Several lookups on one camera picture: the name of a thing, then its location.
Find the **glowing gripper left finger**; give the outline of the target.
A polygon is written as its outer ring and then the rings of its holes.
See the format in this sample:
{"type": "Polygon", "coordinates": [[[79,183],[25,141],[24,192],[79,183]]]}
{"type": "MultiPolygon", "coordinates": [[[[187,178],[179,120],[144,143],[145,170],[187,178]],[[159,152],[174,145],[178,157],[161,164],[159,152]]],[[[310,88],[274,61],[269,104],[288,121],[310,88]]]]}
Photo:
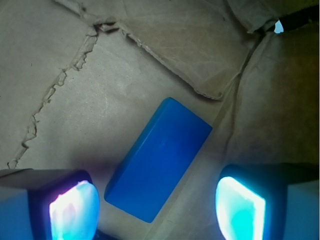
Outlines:
{"type": "Polygon", "coordinates": [[[2,240],[92,240],[100,197],[81,169],[3,169],[2,240]]]}

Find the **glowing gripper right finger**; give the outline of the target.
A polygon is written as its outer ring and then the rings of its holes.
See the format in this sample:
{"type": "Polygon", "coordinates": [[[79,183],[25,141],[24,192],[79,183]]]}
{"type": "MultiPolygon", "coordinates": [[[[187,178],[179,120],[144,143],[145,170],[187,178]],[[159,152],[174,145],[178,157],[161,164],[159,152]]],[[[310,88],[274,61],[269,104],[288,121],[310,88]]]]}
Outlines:
{"type": "Polygon", "coordinates": [[[215,190],[226,240],[318,240],[320,170],[314,163],[229,164],[215,190]]]}

